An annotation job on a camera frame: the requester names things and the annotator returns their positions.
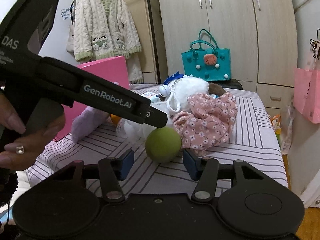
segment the white packaging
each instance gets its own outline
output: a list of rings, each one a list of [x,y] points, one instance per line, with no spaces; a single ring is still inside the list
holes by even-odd
[[[283,155],[288,154],[292,143],[292,124],[294,120],[294,107],[291,102],[281,110],[279,145]]]
[[[158,102],[159,95],[153,92],[145,92],[142,94],[143,97],[150,99],[151,103]]]

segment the white cardigan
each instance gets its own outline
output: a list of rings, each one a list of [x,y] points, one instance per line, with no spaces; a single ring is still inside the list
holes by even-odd
[[[132,15],[124,0],[77,0],[74,55],[77,61],[125,56],[142,50]],[[132,82],[142,79],[134,69]]]

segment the pink board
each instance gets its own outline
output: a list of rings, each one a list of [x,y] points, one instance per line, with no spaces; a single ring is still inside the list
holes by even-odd
[[[129,89],[129,78],[124,56],[87,62],[84,64],[80,64],[77,67],[110,82],[118,82],[120,86]],[[71,132],[71,125],[73,120],[78,115],[80,115],[87,106],[78,102],[74,102],[73,108],[70,108],[68,106],[63,107],[64,113],[66,115],[66,125],[54,138],[54,141],[61,140]]]

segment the pink floral cloth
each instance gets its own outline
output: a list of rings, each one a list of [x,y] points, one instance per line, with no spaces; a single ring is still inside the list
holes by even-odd
[[[206,94],[188,97],[193,114],[182,111],[173,118],[173,127],[180,134],[182,148],[194,149],[198,156],[205,150],[229,140],[236,122],[238,107],[229,92],[219,98]]]

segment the tennis ball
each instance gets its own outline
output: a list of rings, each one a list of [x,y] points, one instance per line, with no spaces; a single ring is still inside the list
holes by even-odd
[[[146,140],[146,153],[158,163],[172,161],[181,149],[180,135],[170,127],[153,130]]]
[[[113,123],[115,126],[118,125],[118,123],[119,123],[119,121],[120,121],[120,119],[121,119],[121,117],[116,116],[116,115],[114,115],[114,114],[111,114],[111,115],[110,115],[110,118],[111,118],[112,123]]]

